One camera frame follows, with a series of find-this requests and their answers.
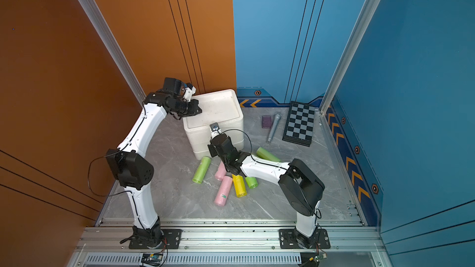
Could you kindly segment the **white plastic drawer cabinet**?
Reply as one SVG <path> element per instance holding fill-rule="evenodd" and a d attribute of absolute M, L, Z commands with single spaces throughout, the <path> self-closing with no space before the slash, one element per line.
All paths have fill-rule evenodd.
<path fill-rule="evenodd" d="M 231 130 L 228 134 L 238 150 L 244 148 L 244 115 L 234 90 L 227 89 L 196 95 L 202 113 L 185 117 L 183 125 L 194 156 L 197 160 L 210 157 L 208 144 L 212 137 L 210 125 L 217 123 L 221 131 Z"/>

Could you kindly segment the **yellow trash bag roll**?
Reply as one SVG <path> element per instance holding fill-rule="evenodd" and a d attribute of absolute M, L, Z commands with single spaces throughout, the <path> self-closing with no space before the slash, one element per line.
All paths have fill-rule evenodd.
<path fill-rule="evenodd" d="M 232 178 L 237 198 L 246 196 L 247 190 L 244 178 L 240 175 L 232 175 Z"/>

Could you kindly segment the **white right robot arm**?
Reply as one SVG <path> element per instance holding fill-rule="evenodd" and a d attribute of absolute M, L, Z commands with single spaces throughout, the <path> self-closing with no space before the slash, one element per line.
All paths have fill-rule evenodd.
<path fill-rule="evenodd" d="M 237 150 L 231 137 L 219 132 L 212 132 L 209 151 L 212 157 L 218 156 L 226 171 L 234 176 L 256 178 L 278 185 L 296 211 L 296 232 L 305 238 L 314 235 L 325 185 L 303 161 L 294 159 L 288 163 L 260 159 Z"/>

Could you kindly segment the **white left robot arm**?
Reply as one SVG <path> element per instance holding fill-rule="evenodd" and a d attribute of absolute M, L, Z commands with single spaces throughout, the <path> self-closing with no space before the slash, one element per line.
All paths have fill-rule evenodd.
<path fill-rule="evenodd" d="M 188 90 L 184 95 L 152 92 L 143 102 L 142 112 L 127 137 L 116 149 L 107 151 L 111 172 L 129 197 L 135 227 L 151 231 L 158 221 L 150 188 L 155 170 L 145 159 L 153 135 L 168 114 L 181 119 L 200 113 L 199 101 Z"/>

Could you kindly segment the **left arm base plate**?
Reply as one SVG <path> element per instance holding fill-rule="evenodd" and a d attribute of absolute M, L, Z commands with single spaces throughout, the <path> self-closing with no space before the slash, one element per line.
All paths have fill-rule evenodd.
<path fill-rule="evenodd" d="M 176 250 L 179 248 L 182 236 L 181 229 L 159 229 L 156 233 L 150 234 L 143 229 L 138 229 L 138 233 L 133 233 L 129 238 L 129 248 L 132 250 Z"/>

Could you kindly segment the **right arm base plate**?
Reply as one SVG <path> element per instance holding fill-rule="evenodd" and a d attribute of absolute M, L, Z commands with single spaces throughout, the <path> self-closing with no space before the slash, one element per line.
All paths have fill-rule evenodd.
<path fill-rule="evenodd" d="M 323 249 L 331 248 L 329 235 L 326 229 L 316 229 L 312 236 L 306 237 L 294 229 L 280 229 L 279 241 L 282 249 Z"/>

